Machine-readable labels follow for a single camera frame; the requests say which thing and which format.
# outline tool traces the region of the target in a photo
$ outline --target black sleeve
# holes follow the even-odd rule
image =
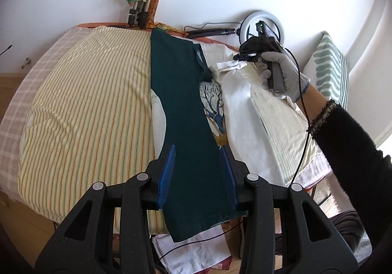
[[[392,222],[392,164],[332,100],[310,128],[375,248]]]

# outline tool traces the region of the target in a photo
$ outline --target blue tree pattern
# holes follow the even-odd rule
[[[220,133],[225,134],[223,99],[220,84],[214,79],[211,82],[202,81],[199,85],[199,90],[206,115],[213,120]]]

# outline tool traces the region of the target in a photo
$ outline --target glove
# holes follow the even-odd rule
[[[271,72],[268,70],[267,65],[263,63],[263,59],[268,62],[277,62],[280,64],[286,88],[284,95],[288,96],[293,103],[297,102],[300,98],[297,66],[285,54],[273,51],[262,53],[261,58],[259,58],[255,66],[260,73],[261,85],[266,90],[268,89],[268,79],[271,77]],[[310,84],[310,79],[302,73],[300,73],[300,78],[301,92],[303,94]]]

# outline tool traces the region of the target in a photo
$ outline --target person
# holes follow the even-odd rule
[[[257,68],[264,88],[267,88],[271,72],[263,60],[280,64],[287,90],[285,95],[307,113],[312,138],[324,153],[369,236],[372,254],[376,255],[373,259],[377,260],[376,265],[374,261],[372,264],[373,273],[378,273],[374,266],[382,268],[384,263],[389,264],[385,255],[392,255],[391,157],[383,157],[363,128],[334,100],[328,100],[312,86],[309,78],[299,74],[285,54],[261,54]]]

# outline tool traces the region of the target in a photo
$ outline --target gray handle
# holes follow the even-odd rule
[[[268,66],[268,69],[271,72],[271,77],[268,79],[269,91],[276,93],[285,93],[285,81],[279,63],[268,61],[263,62]]]

